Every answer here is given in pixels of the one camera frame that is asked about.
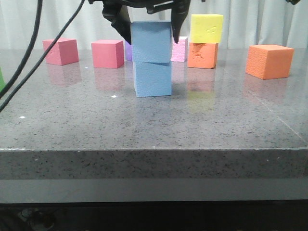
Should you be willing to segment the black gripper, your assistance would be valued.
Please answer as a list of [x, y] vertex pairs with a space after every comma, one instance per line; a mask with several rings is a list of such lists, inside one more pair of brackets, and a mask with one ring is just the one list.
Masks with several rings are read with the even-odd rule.
[[175, 43], [179, 42], [180, 30], [190, 7], [190, 0], [102, 0], [103, 17], [131, 45], [131, 21], [127, 6], [146, 8], [148, 14], [171, 9], [172, 35]]

